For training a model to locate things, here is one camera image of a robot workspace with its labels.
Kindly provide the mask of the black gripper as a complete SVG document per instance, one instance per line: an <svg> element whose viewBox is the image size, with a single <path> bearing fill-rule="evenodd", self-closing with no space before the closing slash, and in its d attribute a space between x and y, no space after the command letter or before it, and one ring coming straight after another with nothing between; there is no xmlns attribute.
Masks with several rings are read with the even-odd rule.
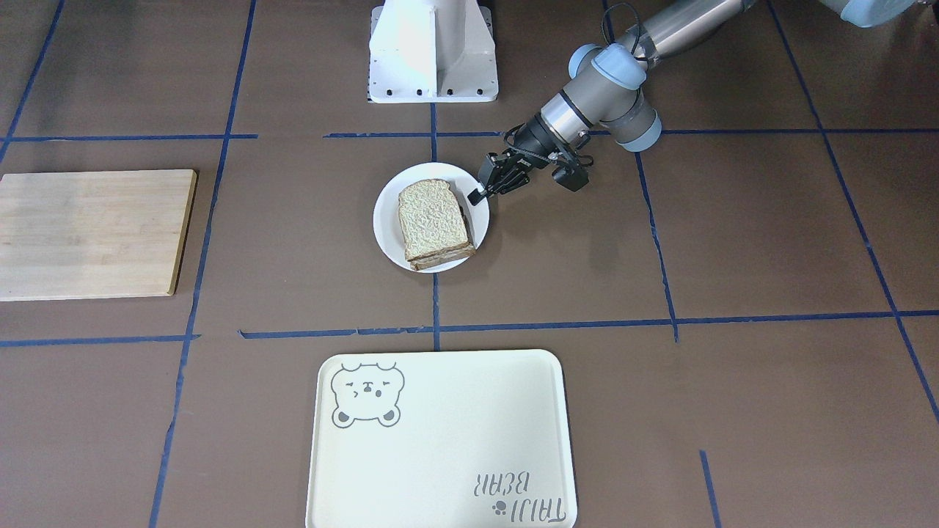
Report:
<svg viewBox="0 0 939 528"><path fill-rule="evenodd" d="M489 153L478 171L480 189L467 195L467 201L477 206L489 195L506 194L529 183L533 169L556 164L552 173L556 183L569 187L569 142L554 133L546 121L530 121L506 131L503 137L506 150L502 154Z"/></svg>

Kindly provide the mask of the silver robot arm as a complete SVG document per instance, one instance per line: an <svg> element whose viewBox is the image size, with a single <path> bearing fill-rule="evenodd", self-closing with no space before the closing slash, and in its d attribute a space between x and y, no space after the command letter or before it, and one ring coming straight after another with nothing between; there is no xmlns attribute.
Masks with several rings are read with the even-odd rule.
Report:
<svg viewBox="0 0 939 528"><path fill-rule="evenodd" d="M553 180L570 191L589 181L591 157L580 153L597 126L630 153L647 150L662 133L658 111L643 94L648 72L664 58L703 43L749 10L750 1L677 1L621 36L577 48L568 61L569 81L526 123L504 133L503 153L489 153L473 206L529 183L533 170L553 167Z"/></svg>

